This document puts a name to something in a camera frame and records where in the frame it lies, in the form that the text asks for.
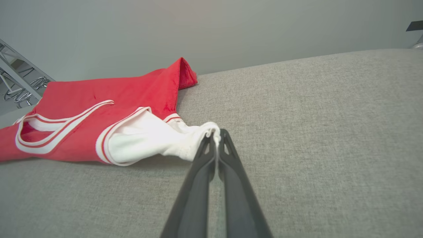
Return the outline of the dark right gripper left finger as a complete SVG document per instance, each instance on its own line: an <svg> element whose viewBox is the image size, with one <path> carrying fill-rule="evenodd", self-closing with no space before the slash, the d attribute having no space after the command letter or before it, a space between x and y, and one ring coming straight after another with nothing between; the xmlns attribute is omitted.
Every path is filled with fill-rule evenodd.
<svg viewBox="0 0 423 238"><path fill-rule="evenodd" d="M215 174L215 156L215 142L204 137L160 238L207 238L209 191Z"/></svg>

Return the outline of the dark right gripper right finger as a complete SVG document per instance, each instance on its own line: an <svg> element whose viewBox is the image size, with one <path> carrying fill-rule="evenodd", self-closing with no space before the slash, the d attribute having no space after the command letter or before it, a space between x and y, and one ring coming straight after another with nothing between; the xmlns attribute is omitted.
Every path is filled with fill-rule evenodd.
<svg viewBox="0 0 423 238"><path fill-rule="evenodd" d="M227 130L218 146L219 178L224 183L226 238L273 238Z"/></svg>

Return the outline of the red white basketball jersey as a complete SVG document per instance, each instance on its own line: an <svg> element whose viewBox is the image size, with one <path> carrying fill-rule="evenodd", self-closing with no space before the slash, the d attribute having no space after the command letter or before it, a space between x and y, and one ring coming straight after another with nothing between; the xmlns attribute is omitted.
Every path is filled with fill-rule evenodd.
<svg viewBox="0 0 423 238"><path fill-rule="evenodd" d="M143 76L48 83L36 106L0 129L0 162L42 158L129 166L154 155L193 161L220 128L188 126L178 92L197 84L184 58Z"/></svg>

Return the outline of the grey fabric sofa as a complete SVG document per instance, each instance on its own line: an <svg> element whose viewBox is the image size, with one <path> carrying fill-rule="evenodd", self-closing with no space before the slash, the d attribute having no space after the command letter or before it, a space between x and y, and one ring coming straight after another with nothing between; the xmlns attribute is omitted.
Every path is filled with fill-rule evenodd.
<svg viewBox="0 0 423 238"><path fill-rule="evenodd" d="M229 131L275 238L423 238L423 50L204 74L178 113ZM157 238L190 163L0 164L0 238Z"/></svg>

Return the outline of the grey metal partition leg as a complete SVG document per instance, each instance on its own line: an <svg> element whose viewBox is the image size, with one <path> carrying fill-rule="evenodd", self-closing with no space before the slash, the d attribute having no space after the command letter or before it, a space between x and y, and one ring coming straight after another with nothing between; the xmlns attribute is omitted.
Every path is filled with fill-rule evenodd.
<svg viewBox="0 0 423 238"><path fill-rule="evenodd" d="M33 86L31 86L27 81L24 80L23 77L19 75L19 73L12 67L12 65L9 63L9 61L2 56L3 49L6 48L7 50L11 50L13 54L11 54L11 57L19 59L25 63L27 63L29 66L31 66L33 69L35 69L37 72L39 72L42 76L47 78L50 81L54 81L48 74L46 74L44 71L39 69L37 66L35 66L33 63L31 63L29 60L27 60L24 56L22 56L20 53L15 51L11 46L6 44L2 39L0 39L0 69L5 71L7 74L9 74L15 82L23 87L23 89L30 92L37 100L40 100L42 96L34 89Z"/></svg>

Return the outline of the black tape strip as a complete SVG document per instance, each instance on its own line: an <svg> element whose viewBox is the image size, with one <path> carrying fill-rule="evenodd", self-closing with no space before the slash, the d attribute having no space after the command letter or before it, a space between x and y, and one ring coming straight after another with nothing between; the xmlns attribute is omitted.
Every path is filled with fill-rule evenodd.
<svg viewBox="0 0 423 238"><path fill-rule="evenodd" d="M423 30L423 20L419 20L419 21L412 21L408 28L406 29L406 32L408 31L419 31L419 30Z"/></svg>

